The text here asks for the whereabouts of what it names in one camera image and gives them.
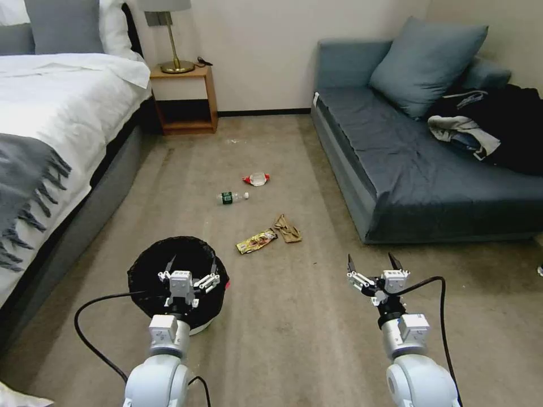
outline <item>wooden nightstand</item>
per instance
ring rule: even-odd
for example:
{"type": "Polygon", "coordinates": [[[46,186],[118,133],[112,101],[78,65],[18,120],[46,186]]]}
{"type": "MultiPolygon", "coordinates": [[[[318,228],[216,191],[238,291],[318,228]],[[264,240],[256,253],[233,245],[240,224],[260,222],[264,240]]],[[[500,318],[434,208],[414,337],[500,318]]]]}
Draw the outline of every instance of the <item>wooden nightstand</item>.
{"type": "Polygon", "coordinates": [[[164,135],[214,133],[217,99],[211,67],[172,75],[151,70],[153,94],[164,135]]]}

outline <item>trash can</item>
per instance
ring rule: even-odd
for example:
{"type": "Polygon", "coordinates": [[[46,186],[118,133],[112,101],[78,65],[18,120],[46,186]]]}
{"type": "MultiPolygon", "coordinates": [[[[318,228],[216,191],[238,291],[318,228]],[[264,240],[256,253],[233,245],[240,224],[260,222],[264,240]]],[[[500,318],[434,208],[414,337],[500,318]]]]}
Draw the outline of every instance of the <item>trash can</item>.
{"type": "Polygon", "coordinates": [[[230,279],[221,259],[215,255],[215,250],[203,240],[192,236],[160,240],[141,253],[128,271],[128,287],[131,292],[149,291],[149,295],[132,296],[132,300],[151,318],[153,315],[165,313],[164,296],[169,291],[159,280],[158,273],[164,272],[172,259],[174,260],[170,272],[190,271],[193,279],[201,279],[209,274],[215,259],[215,273],[221,276],[219,285],[206,294],[198,308],[193,309],[187,316],[186,322],[193,335],[207,327],[221,312],[230,279]]]}

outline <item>sofa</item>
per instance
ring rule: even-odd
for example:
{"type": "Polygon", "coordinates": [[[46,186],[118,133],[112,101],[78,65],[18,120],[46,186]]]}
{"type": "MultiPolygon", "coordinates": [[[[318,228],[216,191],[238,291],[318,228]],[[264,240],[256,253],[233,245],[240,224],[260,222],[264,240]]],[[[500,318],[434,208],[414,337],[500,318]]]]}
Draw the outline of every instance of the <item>sofa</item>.
{"type": "MultiPolygon", "coordinates": [[[[318,44],[312,119],[362,242],[513,240],[543,231],[543,177],[463,154],[369,87],[390,46],[318,44]]],[[[475,58],[458,85],[501,87],[510,76],[475,58]]]]}

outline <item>baseboard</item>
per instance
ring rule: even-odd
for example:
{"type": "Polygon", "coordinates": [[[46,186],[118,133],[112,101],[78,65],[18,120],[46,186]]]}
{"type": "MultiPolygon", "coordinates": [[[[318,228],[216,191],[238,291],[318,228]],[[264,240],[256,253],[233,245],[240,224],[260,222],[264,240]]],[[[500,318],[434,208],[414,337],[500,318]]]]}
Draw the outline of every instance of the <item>baseboard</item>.
{"type": "Polygon", "coordinates": [[[311,109],[271,109],[271,110],[231,110],[220,111],[219,117],[235,116],[271,116],[271,115],[291,115],[291,114],[309,114],[311,109]]]}

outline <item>gray pillow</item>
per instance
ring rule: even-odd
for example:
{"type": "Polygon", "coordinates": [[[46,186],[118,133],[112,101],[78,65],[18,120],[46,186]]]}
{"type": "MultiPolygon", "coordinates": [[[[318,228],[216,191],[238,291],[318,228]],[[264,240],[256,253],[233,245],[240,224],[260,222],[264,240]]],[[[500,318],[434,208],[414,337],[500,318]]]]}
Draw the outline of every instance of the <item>gray pillow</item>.
{"type": "Polygon", "coordinates": [[[30,24],[0,26],[0,55],[34,53],[34,38],[30,24]]]}
{"type": "Polygon", "coordinates": [[[99,0],[24,0],[36,54],[103,53],[99,0]]]}
{"type": "Polygon", "coordinates": [[[369,84],[409,116],[424,116],[469,65],[487,33],[487,25],[410,17],[369,84]]]}

